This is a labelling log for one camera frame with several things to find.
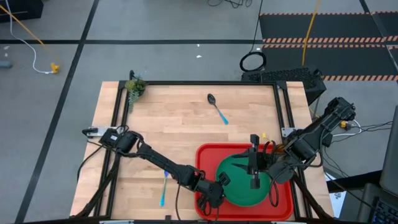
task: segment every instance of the wooden tabletop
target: wooden tabletop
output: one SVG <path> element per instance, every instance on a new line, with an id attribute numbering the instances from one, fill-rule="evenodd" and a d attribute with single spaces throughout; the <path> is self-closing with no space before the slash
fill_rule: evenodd
<path id="1" fill-rule="evenodd" d="M 303 85 L 301 82 L 287 84 L 295 125 L 304 128 L 311 123 L 311 117 Z M 93 126 L 111 124 L 117 88 L 118 82 L 103 82 Z M 216 104 L 229 125 L 223 123 L 214 106 L 207 102 L 208 93 L 216 97 Z M 281 91 L 279 96 L 285 124 L 288 124 Z M 204 143 L 249 143 L 250 134 L 253 133 L 259 136 L 266 133 L 277 144 L 282 142 L 271 86 L 149 85 L 134 104 L 127 125 L 130 130 L 141 133 L 154 150 L 178 164 L 194 165 L 195 153 Z M 85 157 L 96 148 L 95 145 L 87 144 Z M 104 154 L 104 150 L 100 151 L 82 168 L 71 215 L 77 214 L 97 190 Z M 313 163 L 319 163 L 319 156 Z M 317 202 L 333 215 L 323 168 L 306 169 L 305 178 Z M 112 218 L 160 220 L 165 215 L 171 215 L 172 219 L 177 219 L 174 201 L 178 185 L 169 179 L 165 206 L 160 208 L 163 183 L 164 172 L 160 168 L 142 159 L 122 158 Z M 300 213 L 305 216 L 299 189 L 297 192 Z M 101 214 L 104 214 L 107 199 L 106 192 Z M 193 193 L 187 189 L 181 188 L 178 211 L 183 220 L 200 219 L 195 211 Z"/>

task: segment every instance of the orange and black striped tape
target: orange and black striped tape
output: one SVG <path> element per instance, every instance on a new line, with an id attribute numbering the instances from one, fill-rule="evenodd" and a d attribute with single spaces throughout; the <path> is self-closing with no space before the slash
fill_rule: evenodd
<path id="1" fill-rule="evenodd" d="M 398 75 L 325 75 L 324 81 L 398 81 Z"/>
<path id="2" fill-rule="evenodd" d="M 272 12 L 260 13 L 260 16 L 309 16 L 312 12 Z M 370 12 L 318 12 L 317 15 L 369 15 Z"/>
<path id="3" fill-rule="evenodd" d="M 307 48 L 371 48 L 386 47 L 383 44 L 308 44 Z M 265 48 L 304 48 L 303 44 L 264 44 Z"/>
<path id="4" fill-rule="evenodd" d="M 320 37 L 308 38 L 307 43 L 317 44 L 340 44 L 340 43 L 383 43 L 385 41 L 397 41 L 398 35 L 389 37 Z M 262 40 L 264 43 L 276 44 L 304 44 L 305 38 L 266 38 Z"/>
<path id="5" fill-rule="evenodd" d="M 374 12 L 371 12 L 371 14 L 376 14 L 376 13 L 378 13 L 378 14 L 380 14 L 380 13 L 397 13 L 398 11 L 374 11 Z"/>

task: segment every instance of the electronic device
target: electronic device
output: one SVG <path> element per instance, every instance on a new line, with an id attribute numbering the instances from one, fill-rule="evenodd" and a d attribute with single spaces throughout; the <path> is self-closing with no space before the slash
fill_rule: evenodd
<path id="1" fill-rule="evenodd" d="M 398 220 L 398 210 L 379 198 L 376 200 L 375 208 L 376 211 L 370 218 L 372 223 L 394 223 L 394 220 Z"/>
<path id="2" fill-rule="evenodd" d="M 390 223 L 398 223 L 398 193 L 397 193 L 397 174 L 398 164 L 396 158 L 398 156 L 398 106 L 394 113 L 392 120 L 392 127 L 390 131 L 389 141 L 387 145 L 386 156 L 384 158 L 383 170 L 380 178 L 380 186 L 374 184 L 366 184 L 364 187 L 362 201 L 373 205 L 377 213 L 369 208 L 365 203 L 359 206 L 359 213 L 357 221 L 359 222 L 373 222 L 373 223 L 388 223 L 393 217 L 395 220 Z"/>

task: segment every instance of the green bowl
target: green bowl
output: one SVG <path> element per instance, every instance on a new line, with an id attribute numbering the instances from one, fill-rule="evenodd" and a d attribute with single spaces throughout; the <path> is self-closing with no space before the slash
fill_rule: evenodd
<path id="1" fill-rule="evenodd" d="M 270 179 L 266 173 L 260 172 L 260 188 L 251 189 L 251 175 L 247 174 L 242 168 L 232 164 L 247 165 L 248 158 L 233 158 L 233 155 L 227 157 L 219 164 L 216 171 L 216 180 L 218 176 L 225 172 L 231 182 L 224 186 L 224 194 L 227 201 L 240 207 L 251 207 L 262 202 L 268 195 Z"/>

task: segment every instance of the white cable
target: white cable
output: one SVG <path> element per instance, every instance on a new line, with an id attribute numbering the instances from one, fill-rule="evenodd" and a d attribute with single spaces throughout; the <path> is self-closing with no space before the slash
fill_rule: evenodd
<path id="1" fill-rule="evenodd" d="M 361 125 L 359 125 L 359 123 L 356 120 L 353 120 L 353 121 L 357 124 L 357 127 L 359 128 L 359 132 L 358 133 L 353 133 L 353 134 L 348 134 L 348 133 L 334 134 L 333 137 L 337 137 L 337 136 L 352 136 L 352 135 L 356 135 L 356 134 L 361 133 L 362 132 Z"/>
<path id="2" fill-rule="evenodd" d="M 7 4 L 7 10 L 10 12 L 10 14 L 12 14 L 11 9 L 10 9 L 10 5 L 8 5 L 8 0 L 6 0 L 6 4 Z M 11 35 L 12 35 L 15 39 L 18 39 L 18 40 L 22 41 L 23 43 L 25 43 L 26 45 L 28 45 L 28 47 L 30 47 L 30 48 L 33 50 L 33 53 L 34 53 L 34 55 L 35 55 L 35 57 L 34 57 L 34 59 L 33 59 L 33 69 L 34 69 L 36 72 L 44 73 L 44 74 L 54 73 L 53 71 L 51 71 L 51 72 L 43 72 L 43 71 L 40 71 L 40 70 L 36 69 L 36 67 L 35 67 L 35 64 L 36 64 L 36 50 L 35 50 L 30 44 L 28 44 L 26 41 L 22 40 L 22 39 L 19 38 L 19 37 L 16 37 L 16 36 L 12 33 L 12 16 L 11 16 L 11 15 L 9 15 L 9 16 L 10 16 L 10 33 L 11 33 Z"/>

